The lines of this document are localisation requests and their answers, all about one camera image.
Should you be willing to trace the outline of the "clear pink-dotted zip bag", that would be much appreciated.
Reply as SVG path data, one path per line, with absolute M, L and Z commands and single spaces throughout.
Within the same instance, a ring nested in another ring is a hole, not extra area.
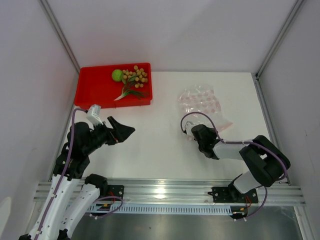
M 209 84 L 194 84 L 186 87 L 177 98 L 178 109 L 185 121 L 204 124 L 208 127 L 215 125 L 220 132 L 229 128 L 233 123 L 223 116 L 222 108 L 215 95 L 214 87 Z

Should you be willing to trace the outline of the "yellow longan bunch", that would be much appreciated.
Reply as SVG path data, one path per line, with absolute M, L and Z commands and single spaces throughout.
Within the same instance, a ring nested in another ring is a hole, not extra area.
M 148 83 L 148 73 L 138 65 L 134 65 L 132 69 L 123 69 L 121 81 L 125 89 L 143 88 Z

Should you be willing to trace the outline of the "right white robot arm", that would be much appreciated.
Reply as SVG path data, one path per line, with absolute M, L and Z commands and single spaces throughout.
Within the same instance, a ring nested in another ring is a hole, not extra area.
M 212 188 L 210 194 L 216 203 L 244 202 L 256 188 L 268 188 L 286 178 L 291 167 L 289 159 L 263 135 L 247 141 L 225 141 L 214 128 L 204 124 L 187 126 L 184 133 L 193 137 L 206 158 L 239 160 L 248 167 L 247 172 L 232 180 L 221 193 Z

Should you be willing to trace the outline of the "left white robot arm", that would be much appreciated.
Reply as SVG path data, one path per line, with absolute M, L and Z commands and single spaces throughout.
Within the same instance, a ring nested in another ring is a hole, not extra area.
M 60 155 L 55 161 L 51 186 L 41 213 L 34 226 L 21 240 L 69 240 L 88 208 L 96 201 L 114 199 L 108 180 L 98 174 L 86 177 L 79 195 L 70 201 L 75 188 L 90 163 L 90 154 L 103 145 L 122 143 L 135 132 L 135 128 L 108 118 L 110 127 L 97 121 L 93 127 L 86 122 L 73 122 Z

